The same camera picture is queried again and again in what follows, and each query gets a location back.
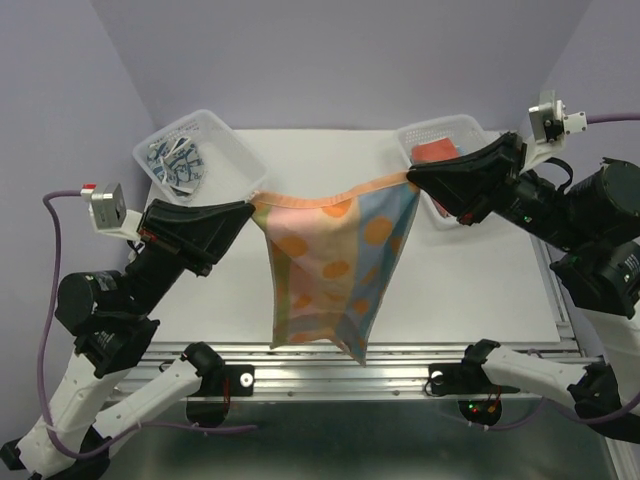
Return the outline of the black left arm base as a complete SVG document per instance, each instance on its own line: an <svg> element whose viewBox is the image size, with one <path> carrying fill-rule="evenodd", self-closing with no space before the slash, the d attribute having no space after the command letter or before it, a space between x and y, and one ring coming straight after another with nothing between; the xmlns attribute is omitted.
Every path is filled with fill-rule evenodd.
<svg viewBox="0 0 640 480"><path fill-rule="evenodd" d="M251 364L225 364L204 375L199 389L190 397L251 397L255 367Z"/></svg>

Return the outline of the pastel orange dot towel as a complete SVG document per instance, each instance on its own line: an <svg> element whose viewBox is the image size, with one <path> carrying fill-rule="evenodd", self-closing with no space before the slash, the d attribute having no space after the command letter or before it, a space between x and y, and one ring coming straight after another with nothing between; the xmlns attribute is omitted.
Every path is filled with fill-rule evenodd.
<svg viewBox="0 0 640 480"><path fill-rule="evenodd" d="M255 192L273 280L272 347L327 340L364 365L419 200L403 172L318 199Z"/></svg>

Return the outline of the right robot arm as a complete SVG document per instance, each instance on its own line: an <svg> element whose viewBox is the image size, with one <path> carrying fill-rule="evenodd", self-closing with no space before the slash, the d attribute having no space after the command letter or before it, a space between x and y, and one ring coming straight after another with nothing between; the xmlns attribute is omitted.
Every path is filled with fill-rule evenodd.
<svg viewBox="0 0 640 480"><path fill-rule="evenodd" d="M600 435L639 440L639 169L605 159L581 182L554 185L525 166L513 132L454 160L412 166L408 180L463 225L496 214L562 252L551 271L594 328L604 356L556 363L483 339L437 367L433 396L525 391L572 412Z"/></svg>

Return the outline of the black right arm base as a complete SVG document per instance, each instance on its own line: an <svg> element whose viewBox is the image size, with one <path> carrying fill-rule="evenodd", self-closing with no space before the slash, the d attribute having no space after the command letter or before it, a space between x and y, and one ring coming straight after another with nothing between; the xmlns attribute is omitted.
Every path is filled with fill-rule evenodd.
<svg viewBox="0 0 640 480"><path fill-rule="evenodd" d="M492 383L480 367L468 367L462 363L434 363L428 365L429 376L423 387L426 395L515 394L520 390L507 385Z"/></svg>

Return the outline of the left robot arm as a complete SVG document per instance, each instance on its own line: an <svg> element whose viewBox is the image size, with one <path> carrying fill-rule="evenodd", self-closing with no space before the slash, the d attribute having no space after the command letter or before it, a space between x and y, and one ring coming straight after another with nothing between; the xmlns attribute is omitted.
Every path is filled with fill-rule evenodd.
<svg viewBox="0 0 640 480"><path fill-rule="evenodd" d="M136 431L157 424L191 396L249 396L254 370L229 366L208 344L188 345L155 379L116 405L107 400L137 366L158 329L151 312L185 272L205 277L253 214L245 201L185 207L161 200L129 210L117 193L86 187L95 229L125 239L133 261L123 270L78 272L53 280L47 319L74 339L64 377L23 437L2 446L10 470L33 479L97 479Z"/></svg>

